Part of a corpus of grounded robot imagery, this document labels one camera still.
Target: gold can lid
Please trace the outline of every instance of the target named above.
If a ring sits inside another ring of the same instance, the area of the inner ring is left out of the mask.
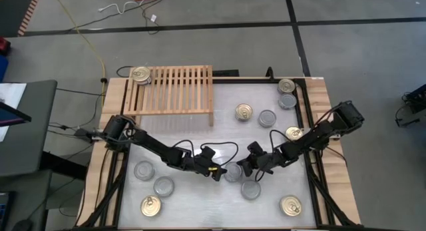
[[[296,85],[292,80],[289,79],[282,79],[278,83],[278,88],[283,93],[291,93],[296,88]]]
[[[147,217],[158,214],[161,209],[161,200],[155,195],[149,195],[142,200],[140,211]]]
[[[248,120],[249,118],[252,118],[253,109],[250,105],[240,104],[236,108],[236,115],[239,119]]]
[[[298,140],[304,133],[298,127],[290,127],[286,130],[286,136],[290,140]]]
[[[151,71],[147,67],[137,67],[132,71],[132,78],[137,82],[143,82],[150,78]]]
[[[280,200],[280,208],[289,216],[297,216],[302,212],[302,203],[295,196],[289,195]]]

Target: yellow cable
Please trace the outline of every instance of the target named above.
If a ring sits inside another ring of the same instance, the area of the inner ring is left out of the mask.
[[[61,5],[61,7],[64,10],[64,12],[67,14],[68,18],[73,23],[73,25],[74,25],[75,30],[77,31],[77,33],[79,35],[81,35],[81,37],[87,42],[87,44],[89,45],[89,47],[91,48],[91,50],[93,51],[93,53],[96,55],[96,57],[99,60],[99,62],[101,63],[101,65],[102,65],[102,78],[105,78],[105,64],[104,64],[104,61],[102,60],[101,56],[96,52],[96,49],[93,47],[92,43],[90,43],[90,41],[82,33],[80,33],[80,30],[79,30],[77,24],[74,22],[73,17],[68,12],[68,9],[65,8],[64,4],[62,4],[61,0],[57,0],[57,1]],[[102,83],[102,93],[101,94],[103,94],[104,92],[105,92],[105,83]],[[101,105],[102,105],[102,107],[104,106],[104,96],[101,97]]]

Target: wooden rack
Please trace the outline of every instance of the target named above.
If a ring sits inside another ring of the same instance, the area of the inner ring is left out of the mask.
[[[152,82],[139,85],[128,78],[123,114],[142,115],[209,115],[213,126],[212,66],[148,67]]]

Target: black floor stripe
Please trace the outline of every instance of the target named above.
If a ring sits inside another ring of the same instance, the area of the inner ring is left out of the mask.
[[[410,17],[410,18],[383,18],[383,19],[352,19],[352,20],[335,20],[335,21],[298,21],[299,26],[313,25],[362,25],[362,24],[385,24],[385,23],[410,23],[425,22],[426,17]]]
[[[389,19],[356,19],[356,20],[336,20],[336,21],[282,21],[282,22],[253,22],[253,23],[223,23],[223,24],[201,24],[201,25],[167,25],[160,27],[121,27],[104,29],[80,29],[82,34],[102,34],[102,33],[125,33],[144,31],[184,31],[197,29],[227,29],[227,28],[254,28],[254,27],[289,27],[289,26],[316,26],[316,25],[362,25],[362,24],[384,24],[384,23],[415,23],[426,22],[426,17],[412,18],[389,18]],[[26,31],[26,37],[40,35],[74,35],[72,31]],[[5,37],[15,37],[16,35],[5,35]]]
[[[309,70],[308,60],[306,59],[302,37],[300,36],[299,27],[296,20],[296,13],[294,12],[293,2],[292,0],[286,0],[286,4],[287,4],[288,15],[290,16],[290,21],[292,22],[294,40],[296,41],[296,48],[298,50],[300,63],[302,64],[302,72],[304,73],[306,77],[310,77],[311,72]]]

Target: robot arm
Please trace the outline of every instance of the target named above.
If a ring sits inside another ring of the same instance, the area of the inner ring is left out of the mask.
[[[212,174],[219,181],[226,169],[212,161],[216,152],[208,146],[203,146],[201,153],[192,156],[191,150],[176,146],[166,146],[150,136],[145,130],[136,128],[131,118],[115,115],[110,118],[102,133],[98,134],[106,141],[106,147],[115,151],[124,151],[126,144],[135,144],[146,148],[161,158],[161,161],[171,168],[182,171],[192,171],[206,177]]]
[[[333,121],[328,121],[328,118],[321,121],[325,115],[333,115]],[[351,101],[339,103],[336,107],[327,111],[319,119],[319,122],[315,123],[314,127],[300,139],[289,140],[276,146],[272,153],[267,153],[257,142],[253,142],[247,147],[250,155],[238,161],[237,164],[242,166],[246,176],[250,176],[253,173],[253,169],[273,174],[272,169],[274,167],[286,167],[294,163],[305,151],[324,149],[328,145],[331,136],[349,134],[358,129],[363,121],[364,118]]]

